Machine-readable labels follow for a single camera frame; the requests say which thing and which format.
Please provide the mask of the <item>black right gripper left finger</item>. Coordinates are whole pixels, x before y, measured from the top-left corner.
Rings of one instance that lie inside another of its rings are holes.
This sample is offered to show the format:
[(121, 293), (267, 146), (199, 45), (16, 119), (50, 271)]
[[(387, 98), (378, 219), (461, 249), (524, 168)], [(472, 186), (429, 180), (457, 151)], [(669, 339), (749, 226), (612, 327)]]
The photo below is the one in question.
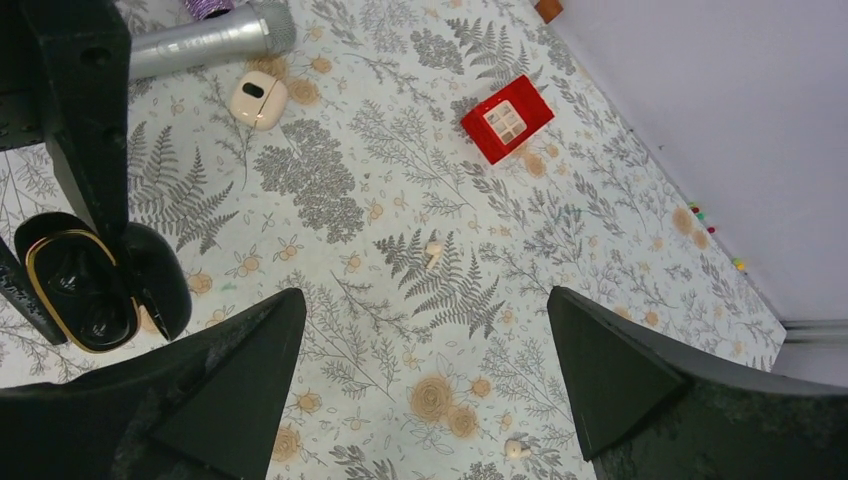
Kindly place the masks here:
[(1, 392), (5, 479), (262, 479), (306, 323), (280, 291), (64, 384)]

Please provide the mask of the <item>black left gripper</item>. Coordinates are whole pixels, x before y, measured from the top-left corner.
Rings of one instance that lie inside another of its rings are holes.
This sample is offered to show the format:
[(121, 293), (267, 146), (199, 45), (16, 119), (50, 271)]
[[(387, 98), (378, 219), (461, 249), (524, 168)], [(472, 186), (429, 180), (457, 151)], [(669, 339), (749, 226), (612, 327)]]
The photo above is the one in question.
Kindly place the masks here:
[(111, 1), (1, 3), (1, 149), (44, 134), (73, 211), (116, 249), (128, 224), (130, 50)]

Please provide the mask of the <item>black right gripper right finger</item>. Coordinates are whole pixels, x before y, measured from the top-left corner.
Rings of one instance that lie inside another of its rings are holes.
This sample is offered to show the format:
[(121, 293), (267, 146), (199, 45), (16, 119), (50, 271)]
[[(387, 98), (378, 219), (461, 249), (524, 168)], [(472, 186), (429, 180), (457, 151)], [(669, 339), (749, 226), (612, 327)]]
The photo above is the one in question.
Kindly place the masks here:
[(556, 287), (576, 436), (601, 479), (843, 479), (847, 391), (737, 364)]

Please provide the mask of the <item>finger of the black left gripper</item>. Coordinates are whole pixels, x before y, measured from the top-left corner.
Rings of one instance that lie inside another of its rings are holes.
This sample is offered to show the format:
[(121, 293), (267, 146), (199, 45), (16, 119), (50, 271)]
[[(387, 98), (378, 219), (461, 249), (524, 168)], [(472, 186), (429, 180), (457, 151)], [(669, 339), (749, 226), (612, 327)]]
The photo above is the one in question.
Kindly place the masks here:
[(1, 240), (1, 295), (52, 345), (67, 342), (56, 321), (34, 291), (24, 267)]

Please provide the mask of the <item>black earbud charging case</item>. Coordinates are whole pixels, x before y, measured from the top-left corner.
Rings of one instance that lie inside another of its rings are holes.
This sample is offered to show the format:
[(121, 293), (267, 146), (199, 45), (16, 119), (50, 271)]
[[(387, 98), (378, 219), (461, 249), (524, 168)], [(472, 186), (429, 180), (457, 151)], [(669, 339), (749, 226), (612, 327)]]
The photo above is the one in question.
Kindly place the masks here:
[(131, 222), (120, 240), (125, 259), (79, 218), (51, 212), (14, 235), (27, 280), (48, 317), (72, 343), (91, 353), (126, 344), (148, 315), (168, 341), (192, 313), (187, 282), (173, 249), (155, 230)]

